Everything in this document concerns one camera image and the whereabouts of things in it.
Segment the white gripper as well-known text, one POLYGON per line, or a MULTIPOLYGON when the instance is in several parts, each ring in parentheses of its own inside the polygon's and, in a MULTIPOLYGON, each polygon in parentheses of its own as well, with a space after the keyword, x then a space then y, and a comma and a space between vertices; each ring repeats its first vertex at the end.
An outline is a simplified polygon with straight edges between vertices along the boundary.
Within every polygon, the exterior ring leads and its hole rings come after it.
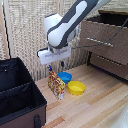
MULTIPOLYGON (((61 60, 71 56, 71 47, 66 46, 62 49, 54 49, 47 47, 38 51, 38 57, 40 58, 40 63, 42 65, 49 64, 51 62, 61 60)), ((64 67, 64 61, 61 61, 61 67, 64 67)), ((52 66, 48 66, 49 71, 52 71, 52 66)))

